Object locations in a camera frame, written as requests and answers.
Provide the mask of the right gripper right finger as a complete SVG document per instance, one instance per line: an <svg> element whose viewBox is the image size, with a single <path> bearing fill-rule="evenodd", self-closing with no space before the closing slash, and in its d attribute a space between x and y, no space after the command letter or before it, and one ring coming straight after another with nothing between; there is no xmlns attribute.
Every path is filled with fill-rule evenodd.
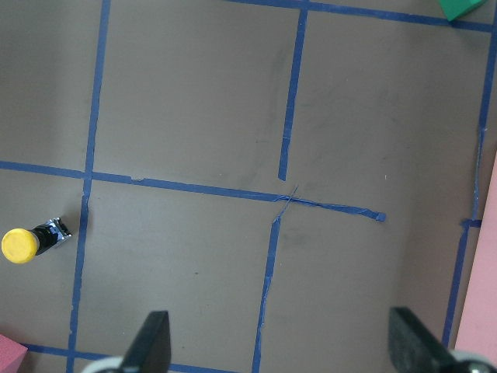
<svg viewBox="0 0 497 373"><path fill-rule="evenodd" d="M457 363L407 307L390 308L388 353L396 372L452 372Z"/></svg>

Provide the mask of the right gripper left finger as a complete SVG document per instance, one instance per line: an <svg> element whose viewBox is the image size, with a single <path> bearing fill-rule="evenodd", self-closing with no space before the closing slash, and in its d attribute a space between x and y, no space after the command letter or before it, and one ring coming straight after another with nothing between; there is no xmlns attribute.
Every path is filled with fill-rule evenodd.
<svg viewBox="0 0 497 373"><path fill-rule="evenodd" d="M153 311L125 353L118 372L168 372L171 356L169 313Z"/></svg>

